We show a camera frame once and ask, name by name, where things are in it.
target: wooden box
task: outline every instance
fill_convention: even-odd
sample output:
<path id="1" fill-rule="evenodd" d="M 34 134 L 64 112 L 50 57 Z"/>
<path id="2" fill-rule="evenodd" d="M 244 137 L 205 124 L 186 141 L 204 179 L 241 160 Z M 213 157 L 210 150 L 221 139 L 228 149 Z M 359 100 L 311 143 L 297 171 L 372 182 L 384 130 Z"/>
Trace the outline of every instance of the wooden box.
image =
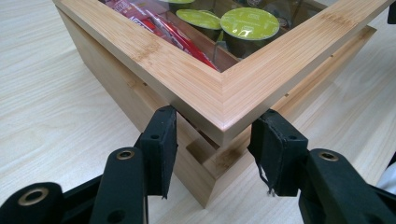
<path id="1" fill-rule="evenodd" d="M 253 162 L 250 123 L 270 107 L 287 110 L 291 100 L 319 91 L 375 32 L 367 23 L 392 1 L 339 0 L 241 62 L 167 13 L 209 58 L 216 52 L 225 59 L 217 61 L 222 72 L 98 0 L 54 2 L 84 63 L 139 131 L 158 107 L 177 109 L 174 171 L 206 206 Z"/>

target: wooden table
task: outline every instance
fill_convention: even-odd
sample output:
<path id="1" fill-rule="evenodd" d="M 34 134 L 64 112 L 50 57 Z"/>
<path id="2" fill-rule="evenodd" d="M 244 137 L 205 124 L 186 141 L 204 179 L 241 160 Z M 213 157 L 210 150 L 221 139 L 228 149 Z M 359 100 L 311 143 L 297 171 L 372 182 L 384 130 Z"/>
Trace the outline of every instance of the wooden table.
<path id="1" fill-rule="evenodd" d="M 82 60 L 49 0 L 0 3 L 0 203 L 26 185 L 64 190 L 103 172 L 138 131 Z M 283 114 L 310 140 L 345 155 L 375 184 L 396 143 L 396 27 L 388 12 L 356 59 L 321 93 Z M 297 199 L 270 198 L 251 164 L 203 209 L 173 176 L 168 201 L 149 198 L 152 223 L 298 223 Z"/>

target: green foil lid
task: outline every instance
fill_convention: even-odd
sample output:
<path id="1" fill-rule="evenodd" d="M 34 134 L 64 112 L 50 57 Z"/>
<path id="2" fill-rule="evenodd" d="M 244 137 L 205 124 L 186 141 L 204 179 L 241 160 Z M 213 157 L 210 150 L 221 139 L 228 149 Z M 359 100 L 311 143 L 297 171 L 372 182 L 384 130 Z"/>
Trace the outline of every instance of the green foil lid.
<path id="1" fill-rule="evenodd" d="M 176 12 L 183 21 L 210 30 L 220 30 L 220 18 L 206 11 L 181 9 Z"/>
<path id="2" fill-rule="evenodd" d="M 263 40 L 279 31 L 279 21 L 271 13 L 253 7 L 228 11 L 220 20 L 227 34 L 245 40 Z"/>
<path id="3" fill-rule="evenodd" d="M 158 0 L 160 2 L 174 3 L 174 4 L 187 4 L 192 3 L 195 0 Z"/>

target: light wood tabletop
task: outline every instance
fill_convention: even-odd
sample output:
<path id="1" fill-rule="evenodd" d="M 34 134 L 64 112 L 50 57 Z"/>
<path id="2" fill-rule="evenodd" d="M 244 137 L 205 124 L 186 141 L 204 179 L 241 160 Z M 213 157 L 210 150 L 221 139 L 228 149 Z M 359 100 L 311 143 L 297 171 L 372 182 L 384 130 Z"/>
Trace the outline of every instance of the light wood tabletop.
<path id="1" fill-rule="evenodd" d="M 351 64 L 282 114 L 309 140 L 346 156 L 375 185 L 396 150 L 396 25 L 388 10 Z M 80 59 L 50 0 L 0 2 L 0 203 L 37 182 L 64 191 L 103 172 L 138 130 Z M 151 223 L 302 223 L 298 198 L 270 197 L 251 164 L 206 209 L 173 175 Z"/>

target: black object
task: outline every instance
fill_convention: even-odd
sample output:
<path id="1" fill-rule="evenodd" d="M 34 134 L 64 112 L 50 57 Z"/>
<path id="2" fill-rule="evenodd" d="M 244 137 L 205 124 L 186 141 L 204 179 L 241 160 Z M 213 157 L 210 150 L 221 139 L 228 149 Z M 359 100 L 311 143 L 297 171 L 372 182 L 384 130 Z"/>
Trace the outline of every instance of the black object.
<path id="1" fill-rule="evenodd" d="M 148 196 L 169 190 L 176 128 L 176 110 L 158 109 L 134 147 L 109 155 L 103 175 L 66 193 L 55 183 L 20 189 L 0 207 L 0 223 L 149 223 Z"/>
<path id="2" fill-rule="evenodd" d="M 388 24 L 396 24 L 396 2 L 393 2 L 389 6 Z"/>
<path id="3" fill-rule="evenodd" d="M 252 125 L 249 151 L 270 191 L 295 196 L 304 223 L 396 223 L 395 196 L 366 184 L 341 154 L 307 139 L 274 110 Z"/>

